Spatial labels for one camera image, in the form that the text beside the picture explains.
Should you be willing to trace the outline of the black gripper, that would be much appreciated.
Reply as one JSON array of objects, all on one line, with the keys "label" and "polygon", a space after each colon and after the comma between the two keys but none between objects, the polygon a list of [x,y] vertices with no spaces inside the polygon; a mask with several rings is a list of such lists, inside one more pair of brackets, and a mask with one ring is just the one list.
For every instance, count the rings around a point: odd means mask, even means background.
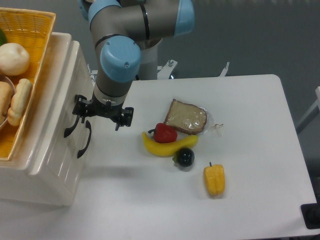
[{"label": "black gripper", "polygon": [[80,95],[79,99],[79,115],[83,124],[86,118],[98,116],[112,120],[116,123],[115,131],[120,127],[130,127],[133,120],[134,108],[123,108],[124,101],[128,94],[121,97],[95,96],[88,100],[85,96]]}]

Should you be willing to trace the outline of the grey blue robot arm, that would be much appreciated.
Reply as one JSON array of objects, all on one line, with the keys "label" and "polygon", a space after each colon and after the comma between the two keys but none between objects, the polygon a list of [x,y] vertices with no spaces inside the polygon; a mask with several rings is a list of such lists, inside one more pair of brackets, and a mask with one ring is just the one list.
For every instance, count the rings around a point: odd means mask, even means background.
[{"label": "grey blue robot arm", "polygon": [[129,127],[134,109],[124,101],[139,74],[140,43],[190,33],[195,11],[190,0],[80,0],[88,21],[98,72],[91,99],[78,94],[73,114],[77,121],[99,116],[117,127]]}]

